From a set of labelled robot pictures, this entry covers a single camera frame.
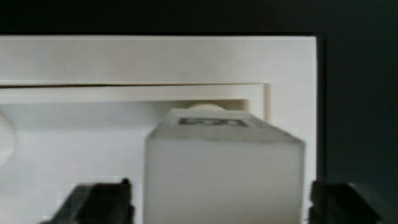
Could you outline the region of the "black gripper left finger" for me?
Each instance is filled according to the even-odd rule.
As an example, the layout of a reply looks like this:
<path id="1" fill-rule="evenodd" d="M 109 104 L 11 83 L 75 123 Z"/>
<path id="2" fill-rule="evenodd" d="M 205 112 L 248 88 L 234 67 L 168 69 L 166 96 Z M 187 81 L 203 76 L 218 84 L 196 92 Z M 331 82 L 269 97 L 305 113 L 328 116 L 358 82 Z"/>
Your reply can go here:
<path id="1" fill-rule="evenodd" d="M 67 198 L 54 217 L 42 224 L 136 224 L 134 185 L 81 184 Z"/>

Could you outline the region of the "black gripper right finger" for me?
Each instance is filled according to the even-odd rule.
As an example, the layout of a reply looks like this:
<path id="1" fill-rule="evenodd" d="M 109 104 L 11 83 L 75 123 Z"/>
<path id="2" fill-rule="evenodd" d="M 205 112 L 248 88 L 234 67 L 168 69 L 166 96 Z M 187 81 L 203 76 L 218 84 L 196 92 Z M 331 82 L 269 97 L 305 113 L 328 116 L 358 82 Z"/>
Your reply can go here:
<path id="1" fill-rule="evenodd" d="M 312 185 L 310 224 L 385 224 L 383 215 L 351 184 Z"/>

